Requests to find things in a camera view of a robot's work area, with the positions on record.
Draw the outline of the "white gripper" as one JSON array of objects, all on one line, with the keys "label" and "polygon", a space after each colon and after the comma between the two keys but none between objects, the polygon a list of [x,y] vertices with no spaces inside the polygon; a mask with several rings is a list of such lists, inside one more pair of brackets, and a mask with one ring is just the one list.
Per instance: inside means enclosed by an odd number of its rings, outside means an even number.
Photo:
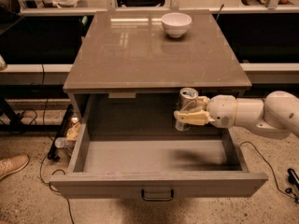
[{"label": "white gripper", "polygon": [[205,126],[209,122],[217,128],[231,128],[235,124],[236,99],[232,95],[217,95],[209,100],[206,96],[197,98],[199,108],[207,108],[206,112],[200,110],[197,112],[175,111],[174,117],[177,121]]}]

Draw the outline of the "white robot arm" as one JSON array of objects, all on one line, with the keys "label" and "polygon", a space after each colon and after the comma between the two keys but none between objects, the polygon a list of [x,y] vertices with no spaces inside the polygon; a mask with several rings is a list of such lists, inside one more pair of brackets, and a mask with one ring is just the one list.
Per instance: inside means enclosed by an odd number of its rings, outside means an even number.
[{"label": "white robot arm", "polygon": [[285,91],[273,91],[264,99],[217,95],[188,98],[175,119],[194,126],[211,125],[230,129],[242,127],[263,137],[284,139],[291,133],[299,137],[299,99]]}]

